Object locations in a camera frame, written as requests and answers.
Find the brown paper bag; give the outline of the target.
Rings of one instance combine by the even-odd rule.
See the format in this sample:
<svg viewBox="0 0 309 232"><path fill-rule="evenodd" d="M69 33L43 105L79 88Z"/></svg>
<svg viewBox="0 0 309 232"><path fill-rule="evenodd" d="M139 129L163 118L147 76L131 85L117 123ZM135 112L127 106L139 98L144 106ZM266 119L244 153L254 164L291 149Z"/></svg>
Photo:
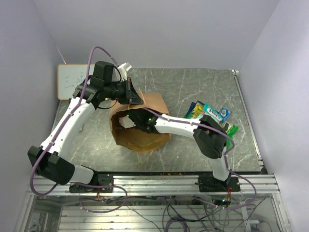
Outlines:
<svg viewBox="0 0 309 232"><path fill-rule="evenodd" d="M128 148L137 154L150 152L160 148L166 144L171 135L168 133L146 133L135 127L124 128L121 126L119 119L136 113L145 120L149 120L154 114L148 112L146 109L150 109L158 114L169 114L168 108L164 102L162 95L159 92L143 93L138 91L138 95L143 100L141 105L122 105L116 103L109 111L109 123L112 136L117 145Z"/></svg>

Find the yellow green snack bag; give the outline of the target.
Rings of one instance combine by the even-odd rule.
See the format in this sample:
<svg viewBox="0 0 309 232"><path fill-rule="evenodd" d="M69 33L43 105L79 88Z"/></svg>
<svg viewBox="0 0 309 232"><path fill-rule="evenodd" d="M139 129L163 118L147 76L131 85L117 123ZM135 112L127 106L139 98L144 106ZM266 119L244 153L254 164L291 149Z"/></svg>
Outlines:
<svg viewBox="0 0 309 232"><path fill-rule="evenodd" d="M204 103L201 101L196 101L195 108L192 110L192 112L187 117L188 119L192 118L198 118L201 112L203 111Z"/></svg>

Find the green Fox's biscuit packet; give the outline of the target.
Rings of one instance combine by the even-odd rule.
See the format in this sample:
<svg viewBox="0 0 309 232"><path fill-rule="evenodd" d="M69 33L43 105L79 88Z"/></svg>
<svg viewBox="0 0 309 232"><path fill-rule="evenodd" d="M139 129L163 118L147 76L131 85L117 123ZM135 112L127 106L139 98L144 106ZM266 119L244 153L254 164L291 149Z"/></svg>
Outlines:
<svg viewBox="0 0 309 232"><path fill-rule="evenodd" d="M221 115L209 104L205 103L203 107L204 115L210 116L216 123L221 124L223 118Z"/></svg>

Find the blue cookie snack pack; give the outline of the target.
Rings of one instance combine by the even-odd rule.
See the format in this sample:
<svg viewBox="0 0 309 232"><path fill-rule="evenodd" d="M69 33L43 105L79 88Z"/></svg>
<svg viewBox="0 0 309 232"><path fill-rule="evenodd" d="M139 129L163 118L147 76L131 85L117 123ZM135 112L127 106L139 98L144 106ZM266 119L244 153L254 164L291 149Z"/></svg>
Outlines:
<svg viewBox="0 0 309 232"><path fill-rule="evenodd" d="M224 108L224 107L222 107L221 109L220 109L220 111L219 111L219 115L221 116L221 118L222 118L222 123L224 123L227 119L228 119L228 117L230 116L230 114L231 114L231 111L230 110L228 110L227 108Z"/></svg>

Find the green cassava chips bag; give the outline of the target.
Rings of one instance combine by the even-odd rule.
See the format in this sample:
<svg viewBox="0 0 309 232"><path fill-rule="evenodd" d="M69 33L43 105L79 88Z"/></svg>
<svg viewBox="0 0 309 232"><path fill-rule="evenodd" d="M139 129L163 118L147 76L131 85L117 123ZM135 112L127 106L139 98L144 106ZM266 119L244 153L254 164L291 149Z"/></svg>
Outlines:
<svg viewBox="0 0 309 232"><path fill-rule="evenodd" d="M227 133L228 136L232 138L232 136L238 131L238 126L233 125L229 122L221 123L220 126L224 129L224 131Z"/></svg>

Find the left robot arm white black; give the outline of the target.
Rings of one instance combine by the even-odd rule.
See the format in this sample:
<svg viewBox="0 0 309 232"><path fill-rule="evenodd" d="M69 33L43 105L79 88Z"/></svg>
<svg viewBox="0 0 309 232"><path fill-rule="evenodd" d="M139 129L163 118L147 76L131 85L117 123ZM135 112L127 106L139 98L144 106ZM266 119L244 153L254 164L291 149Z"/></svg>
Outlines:
<svg viewBox="0 0 309 232"><path fill-rule="evenodd" d="M98 188L97 172L72 164L67 156L75 136L101 102L110 99L123 105L143 104L127 76L131 68L128 62L116 67L104 61L88 68L92 74L86 73L76 87L68 109L49 137L39 147L32 146L28 150L32 175L40 175L59 185L79 182L88 192Z"/></svg>

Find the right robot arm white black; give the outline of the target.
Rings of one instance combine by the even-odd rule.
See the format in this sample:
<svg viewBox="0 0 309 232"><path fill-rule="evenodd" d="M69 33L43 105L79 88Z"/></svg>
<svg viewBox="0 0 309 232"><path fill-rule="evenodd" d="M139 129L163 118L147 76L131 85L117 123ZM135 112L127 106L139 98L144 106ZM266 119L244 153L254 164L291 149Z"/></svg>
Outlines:
<svg viewBox="0 0 309 232"><path fill-rule="evenodd" d="M231 173L226 161L229 137L211 116L187 119L143 108L129 110L119 122L125 129L134 128L148 134L176 134L195 140L200 152L210 159L212 166L212 177L207 187L218 191L229 187Z"/></svg>

